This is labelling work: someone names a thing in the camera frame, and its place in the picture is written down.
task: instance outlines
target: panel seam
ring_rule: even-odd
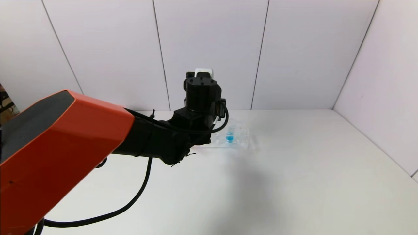
[[[61,47],[62,53],[64,53],[65,60],[67,60],[68,66],[70,66],[71,72],[73,73],[73,76],[74,76],[74,78],[75,78],[75,80],[77,82],[77,85],[79,86],[81,93],[84,95],[83,89],[81,88],[80,83],[79,83],[79,81],[77,79],[77,76],[74,73],[73,68],[71,67],[71,64],[70,64],[70,61],[68,60],[67,54],[65,54],[64,48],[62,47],[62,44],[61,44],[61,41],[58,38],[58,34],[56,33],[55,28],[54,28],[54,25],[52,24],[51,18],[49,17],[48,11],[46,10],[45,3],[43,2],[43,0],[41,0],[41,2],[42,2],[42,5],[43,5],[43,8],[45,9],[46,16],[48,17],[49,23],[51,24],[52,30],[54,31],[54,34],[56,36],[56,39],[58,40],[59,46]]]
[[[263,40],[264,40],[264,33],[265,33],[265,25],[267,23],[267,14],[268,14],[268,6],[270,5],[270,0],[267,1],[267,10],[265,12],[265,20],[264,20],[264,28],[263,28],[263,35],[261,37],[261,46],[260,46],[260,54],[258,55],[258,63],[257,63],[257,71],[255,73],[255,81],[254,81],[254,90],[252,91],[252,99],[251,99],[251,107],[252,110],[252,104],[254,103],[254,94],[255,94],[255,86],[257,85],[257,76],[258,76],[258,68],[260,67],[260,58],[261,58],[261,50],[263,48]]]
[[[411,177],[414,177],[418,173],[418,169],[411,175]]]
[[[360,44],[359,50],[357,51],[357,54],[356,54],[356,57],[354,57],[353,63],[351,64],[351,67],[350,67],[350,70],[348,71],[347,77],[345,77],[344,84],[342,85],[341,90],[340,90],[340,92],[338,93],[337,98],[335,99],[334,105],[333,105],[333,106],[332,106],[332,108],[331,108],[332,110],[334,110],[335,105],[337,104],[337,101],[338,101],[338,99],[339,99],[339,97],[340,97],[340,95],[341,95],[341,92],[342,92],[342,90],[344,89],[345,84],[347,83],[348,77],[350,76],[351,70],[352,70],[352,69],[353,69],[353,67],[354,67],[354,63],[356,62],[357,57],[359,56],[360,50],[361,50],[361,49],[362,49],[362,47],[363,47],[364,40],[365,40],[365,38],[366,38],[366,36],[367,36],[367,33],[369,32],[370,25],[372,25],[372,21],[373,21],[373,18],[375,17],[376,10],[377,10],[377,7],[379,6],[379,3],[380,3],[380,0],[377,0],[376,8],[375,8],[375,10],[374,10],[374,12],[373,12],[372,18],[370,19],[369,26],[367,27],[366,33],[364,34],[364,37],[363,37],[362,43]]]
[[[157,13],[155,11],[155,3],[154,3],[154,0],[153,0],[153,8],[154,8],[155,25],[157,26],[158,44],[160,46],[161,63],[163,64],[164,81],[166,82],[168,108],[171,110],[170,96],[168,95],[168,85],[167,85],[166,69],[164,67],[163,50],[161,49],[160,31],[158,30]]]
[[[370,139],[366,134],[364,134],[360,129],[358,129],[353,123],[351,123],[350,121],[348,121],[348,119],[346,119],[343,115],[341,115],[341,113],[333,110],[335,113],[337,113],[340,117],[342,117],[342,119],[344,119],[346,122],[348,122],[352,127],[354,127],[358,132],[360,132],[361,135],[363,135],[364,137],[366,137],[366,139],[368,139],[374,146],[376,146],[382,153],[384,153],[394,164],[396,164],[402,171],[404,171],[408,176],[411,176],[410,173],[408,173],[408,171],[406,171],[398,162],[396,162],[386,151],[384,151],[380,146],[377,145],[377,143],[375,143],[372,139]]]

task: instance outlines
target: white table surface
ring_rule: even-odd
[[[128,211],[83,227],[45,227],[43,235],[418,234],[418,184],[334,111],[230,115],[251,129],[252,150],[194,149],[172,168],[154,159]],[[147,160],[109,156],[46,218],[121,208],[140,188]]]

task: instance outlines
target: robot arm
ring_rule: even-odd
[[[110,153],[174,165],[193,145],[210,143],[228,119],[221,88],[207,72],[188,72],[185,107],[168,121],[71,91],[30,106],[2,129],[0,233],[21,235],[38,223]],[[214,122],[225,123],[213,130]]]

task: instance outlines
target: black wire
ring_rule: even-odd
[[[108,213],[108,214],[105,214],[105,215],[100,215],[100,216],[97,216],[97,217],[94,217],[94,218],[86,219],[86,220],[78,220],[78,221],[71,221],[71,222],[57,222],[57,221],[45,220],[45,226],[48,226],[48,227],[78,227],[78,226],[89,225],[89,224],[92,224],[92,223],[107,220],[109,218],[112,218],[114,216],[117,216],[117,215],[125,212],[136,202],[136,200],[138,200],[139,196],[141,196],[142,192],[144,191],[145,186],[147,185],[147,182],[148,182],[148,178],[150,177],[151,164],[152,164],[152,158],[150,157],[148,159],[147,171],[145,173],[145,178],[144,178],[144,182],[142,183],[141,189],[139,189],[138,193],[135,195],[135,197],[128,204],[126,204],[124,207],[120,208],[119,210]]]
[[[95,168],[102,167],[106,163],[106,161],[107,161],[107,157],[99,165],[97,165]]]
[[[225,106],[224,103],[220,103],[220,105],[222,105],[222,107],[225,109],[225,122],[220,127],[216,128],[214,130],[188,130],[188,129],[182,129],[182,128],[178,128],[178,127],[175,127],[175,126],[172,126],[170,124],[163,123],[163,122],[160,122],[160,121],[157,121],[157,120],[154,120],[154,124],[155,125],[162,126],[164,128],[170,129],[170,130],[173,130],[173,131],[187,133],[187,134],[192,134],[192,135],[212,134],[212,133],[215,133],[215,132],[218,132],[218,131],[222,130],[227,125],[228,120],[229,120],[229,113],[228,113],[227,107]],[[126,110],[128,112],[132,113],[134,116],[138,116],[138,117],[140,117],[142,119],[145,119],[145,120],[148,120],[148,121],[151,121],[152,120],[150,117],[145,116],[145,115],[143,115],[141,113],[135,112],[135,111],[130,110],[130,109],[126,109]]]
[[[43,230],[43,225],[44,225],[44,222],[45,222],[45,218],[42,218],[42,219],[38,222],[38,224],[36,225],[36,230],[35,230],[35,233],[34,233],[33,235],[41,235],[42,230]]]

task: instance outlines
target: small vial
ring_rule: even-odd
[[[227,132],[227,142],[228,143],[234,142],[234,134],[235,134],[235,126],[228,127],[228,132]]]

